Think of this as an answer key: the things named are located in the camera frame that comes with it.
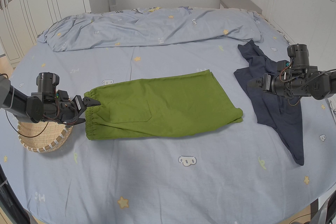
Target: light blue bed sheet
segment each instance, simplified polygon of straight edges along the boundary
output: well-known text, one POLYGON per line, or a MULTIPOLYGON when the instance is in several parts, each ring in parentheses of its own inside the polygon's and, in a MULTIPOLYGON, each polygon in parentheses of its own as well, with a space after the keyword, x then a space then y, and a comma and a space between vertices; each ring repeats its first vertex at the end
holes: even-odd
MULTIPOLYGON (((282 34, 254 16, 264 39, 260 48, 274 61, 288 59, 282 34)), ((0 110, 0 163, 23 207, 47 224, 275 224, 316 200, 336 182, 336 125, 327 103, 301 101, 301 167, 271 127, 257 124, 233 75, 248 66, 238 44, 244 42, 215 38, 54 52, 38 42, 11 78, 27 95, 47 71, 58 74, 57 88, 73 97, 105 83, 210 69, 244 121, 191 137, 104 141, 88 140, 80 124, 60 149, 41 154, 23 148, 0 110)))

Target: folded green shorts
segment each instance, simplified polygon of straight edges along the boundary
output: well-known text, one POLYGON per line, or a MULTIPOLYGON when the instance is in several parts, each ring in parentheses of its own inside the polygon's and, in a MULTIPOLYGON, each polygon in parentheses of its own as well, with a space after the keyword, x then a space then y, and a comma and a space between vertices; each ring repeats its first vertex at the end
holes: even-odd
POLYGON ((241 122, 243 115, 209 70, 110 84, 84 96, 101 103, 85 111, 90 140, 193 135, 241 122))

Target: woven basket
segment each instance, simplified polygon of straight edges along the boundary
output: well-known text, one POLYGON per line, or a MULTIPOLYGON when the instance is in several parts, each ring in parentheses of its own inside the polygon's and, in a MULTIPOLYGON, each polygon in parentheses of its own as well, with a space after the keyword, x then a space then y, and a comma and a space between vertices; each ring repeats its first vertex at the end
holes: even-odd
MULTIPOLYGON (((44 129, 46 124, 47 122, 18 122, 17 130, 25 136, 35 136, 44 129)), ((64 124, 50 121, 43 133, 37 137, 27 138, 19 134, 18 136, 21 144, 29 151, 44 153, 60 148, 71 134, 71 131, 72 126, 70 128, 65 128, 64 124)))

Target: nightstand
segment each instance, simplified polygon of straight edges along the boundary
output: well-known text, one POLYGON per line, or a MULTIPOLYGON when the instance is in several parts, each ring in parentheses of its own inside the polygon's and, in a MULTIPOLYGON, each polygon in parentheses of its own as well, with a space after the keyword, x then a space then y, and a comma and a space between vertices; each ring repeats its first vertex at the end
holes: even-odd
POLYGON ((220 8, 239 8, 246 9, 247 11, 256 11, 259 14, 262 13, 261 8, 259 8, 251 0, 219 0, 220 8))

